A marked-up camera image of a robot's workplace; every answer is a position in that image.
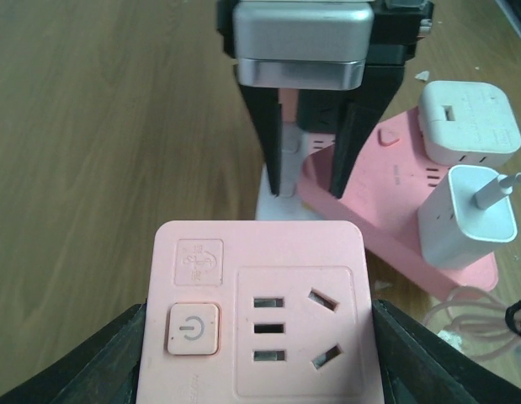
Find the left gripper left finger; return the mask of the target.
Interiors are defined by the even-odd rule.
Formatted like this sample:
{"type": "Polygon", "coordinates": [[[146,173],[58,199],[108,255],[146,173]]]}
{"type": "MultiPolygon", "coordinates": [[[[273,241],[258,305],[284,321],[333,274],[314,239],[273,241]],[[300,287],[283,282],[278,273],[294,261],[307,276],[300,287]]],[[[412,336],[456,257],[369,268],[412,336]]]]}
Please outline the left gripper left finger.
{"type": "Polygon", "coordinates": [[[146,304],[135,304],[0,403],[134,403],[146,304]]]}

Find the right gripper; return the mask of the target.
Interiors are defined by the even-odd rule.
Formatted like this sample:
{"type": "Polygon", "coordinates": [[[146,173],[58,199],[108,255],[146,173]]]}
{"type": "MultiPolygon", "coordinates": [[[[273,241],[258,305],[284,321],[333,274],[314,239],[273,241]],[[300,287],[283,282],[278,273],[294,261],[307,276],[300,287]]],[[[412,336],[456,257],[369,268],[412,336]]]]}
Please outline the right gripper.
{"type": "Polygon", "coordinates": [[[343,197],[369,135],[399,90],[403,67],[430,33],[430,1],[218,1],[216,29],[263,152],[272,195],[282,169],[277,88],[360,84],[338,108],[329,192],[343,197]]]}

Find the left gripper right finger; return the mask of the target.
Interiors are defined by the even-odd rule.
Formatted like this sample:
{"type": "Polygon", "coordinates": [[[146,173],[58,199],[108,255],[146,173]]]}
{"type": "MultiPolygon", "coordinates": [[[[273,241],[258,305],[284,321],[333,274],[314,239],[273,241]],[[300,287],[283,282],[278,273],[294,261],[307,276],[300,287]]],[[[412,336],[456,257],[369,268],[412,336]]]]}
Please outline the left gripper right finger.
{"type": "Polygon", "coordinates": [[[452,348],[387,300],[372,302],[386,403],[521,403],[521,389],[452,348]]]}

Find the white power strip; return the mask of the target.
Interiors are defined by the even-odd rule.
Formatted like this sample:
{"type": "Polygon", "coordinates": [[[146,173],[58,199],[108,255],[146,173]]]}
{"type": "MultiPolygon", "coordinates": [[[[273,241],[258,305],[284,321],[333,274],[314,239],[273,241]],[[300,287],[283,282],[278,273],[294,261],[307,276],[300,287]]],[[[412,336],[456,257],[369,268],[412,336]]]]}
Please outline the white power strip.
{"type": "Polygon", "coordinates": [[[306,207],[297,194],[300,170],[305,159],[333,144],[335,135],[310,134],[294,123],[283,123],[282,166],[279,196],[271,194],[266,167],[258,191],[257,221],[318,221],[321,217],[306,207]]]}

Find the small white usb charger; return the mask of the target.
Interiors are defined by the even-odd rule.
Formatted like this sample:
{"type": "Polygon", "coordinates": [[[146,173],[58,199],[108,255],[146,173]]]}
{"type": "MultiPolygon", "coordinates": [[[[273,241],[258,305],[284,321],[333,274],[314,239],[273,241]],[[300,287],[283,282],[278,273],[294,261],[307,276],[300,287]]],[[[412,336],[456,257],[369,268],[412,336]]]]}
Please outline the small white usb charger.
{"type": "Polygon", "coordinates": [[[436,268],[466,268],[518,235],[510,195],[521,174],[483,166],[449,169],[417,210],[422,256],[436,268]]]}

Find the pink cube socket adapter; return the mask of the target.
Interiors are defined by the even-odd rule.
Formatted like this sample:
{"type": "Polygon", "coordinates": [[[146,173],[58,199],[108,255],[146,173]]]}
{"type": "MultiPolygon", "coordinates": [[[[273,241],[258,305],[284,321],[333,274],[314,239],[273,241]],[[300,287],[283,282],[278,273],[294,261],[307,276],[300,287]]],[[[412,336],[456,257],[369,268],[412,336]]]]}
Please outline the pink cube socket adapter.
{"type": "Polygon", "coordinates": [[[382,403],[364,242],[347,221],[170,221],[139,403],[382,403]]]}

